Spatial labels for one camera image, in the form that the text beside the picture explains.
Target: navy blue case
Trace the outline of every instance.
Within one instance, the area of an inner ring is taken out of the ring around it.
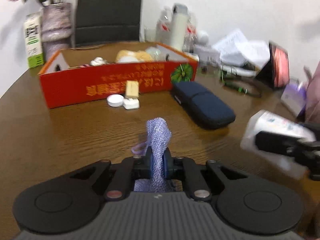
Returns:
[[[205,127],[217,129],[236,119],[229,106],[197,82],[175,83],[171,93],[177,102],[190,110]]]

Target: pink bag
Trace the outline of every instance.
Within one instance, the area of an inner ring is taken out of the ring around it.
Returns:
[[[308,69],[305,68],[305,72],[309,78],[306,122],[320,124],[320,62],[313,77]]]

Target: white wall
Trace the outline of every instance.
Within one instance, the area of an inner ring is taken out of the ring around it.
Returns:
[[[305,80],[303,65],[314,71],[320,60],[320,0],[143,0],[142,25],[153,27],[163,6],[175,2],[196,14],[211,43],[237,27],[249,39],[278,43],[288,50],[292,77]],[[27,69],[22,23],[37,8],[0,0],[0,96]]]

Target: gray ribbed panel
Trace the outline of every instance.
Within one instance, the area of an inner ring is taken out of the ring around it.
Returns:
[[[302,240],[293,232],[242,233],[225,225],[209,204],[192,201],[184,192],[159,195],[132,192],[125,200],[107,203],[94,221],[77,231],[54,236],[22,231],[15,240]]]

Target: white thermos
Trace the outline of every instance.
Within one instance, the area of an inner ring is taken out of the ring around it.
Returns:
[[[170,46],[182,50],[183,41],[186,36],[187,24],[189,20],[188,7],[175,3],[172,8]]]

